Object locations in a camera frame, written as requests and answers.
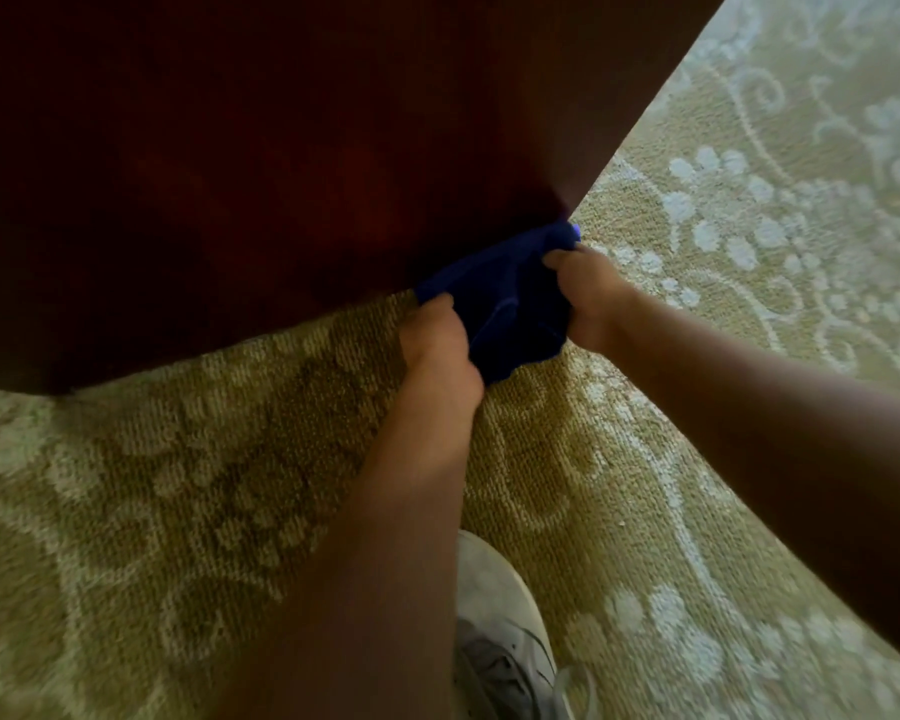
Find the hand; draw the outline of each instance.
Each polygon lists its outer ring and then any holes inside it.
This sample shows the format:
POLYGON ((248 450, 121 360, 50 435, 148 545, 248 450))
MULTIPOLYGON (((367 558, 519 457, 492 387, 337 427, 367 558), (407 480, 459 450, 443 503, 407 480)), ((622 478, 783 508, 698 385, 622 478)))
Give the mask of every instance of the hand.
POLYGON ((484 380, 470 362, 467 329, 444 292, 410 314, 400 327, 400 349, 408 380, 432 378, 449 399, 463 399, 476 409, 484 398, 484 380))
POLYGON ((581 349, 606 353, 614 313, 631 285, 611 259, 585 244, 576 249, 555 249, 543 256, 543 264, 556 271, 556 284, 573 306, 569 339, 581 349))

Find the blue garment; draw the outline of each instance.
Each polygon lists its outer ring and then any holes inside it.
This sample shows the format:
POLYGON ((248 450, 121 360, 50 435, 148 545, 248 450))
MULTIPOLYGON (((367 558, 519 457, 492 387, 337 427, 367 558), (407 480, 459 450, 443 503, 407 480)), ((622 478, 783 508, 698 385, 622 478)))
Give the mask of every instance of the blue garment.
POLYGON ((576 226, 557 221, 457 260, 413 291, 420 303, 441 293, 453 296, 470 361, 489 386, 523 364, 561 352, 570 303, 541 258, 552 250, 573 250, 579 241, 576 226))

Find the shoe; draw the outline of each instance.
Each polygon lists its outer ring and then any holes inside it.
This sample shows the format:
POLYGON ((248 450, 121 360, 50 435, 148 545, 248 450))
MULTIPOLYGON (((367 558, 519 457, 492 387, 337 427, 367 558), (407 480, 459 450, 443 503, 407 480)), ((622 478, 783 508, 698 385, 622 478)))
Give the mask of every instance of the shoe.
MULTIPOLYGON (((573 720, 566 690, 575 669, 559 672, 527 584, 472 532, 456 538, 454 685, 459 720, 573 720)), ((595 683, 584 720, 599 720, 595 683)))

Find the brown leather surface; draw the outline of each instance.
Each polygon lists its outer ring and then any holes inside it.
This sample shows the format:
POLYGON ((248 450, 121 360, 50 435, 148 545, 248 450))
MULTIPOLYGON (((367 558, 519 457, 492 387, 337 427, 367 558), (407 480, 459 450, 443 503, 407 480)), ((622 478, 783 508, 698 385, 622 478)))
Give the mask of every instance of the brown leather surface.
POLYGON ((720 0, 0 0, 0 387, 412 285, 580 201, 720 0))

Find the patterned carpet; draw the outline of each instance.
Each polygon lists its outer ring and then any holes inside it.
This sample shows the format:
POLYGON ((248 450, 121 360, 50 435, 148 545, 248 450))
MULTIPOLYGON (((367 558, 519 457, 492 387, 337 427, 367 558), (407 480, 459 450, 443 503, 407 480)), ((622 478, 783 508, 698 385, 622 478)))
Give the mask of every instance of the patterned carpet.
MULTIPOLYGON (((574 221, 660 298, 900 391, 900 0, 728 0, 574 221)), ((347 494, 409 306, 0 393, 0 718, 207 710, 347 494)), ((900 720, 899 658, 608 363, 494 386, 468 480, 607 717, 900 720)))

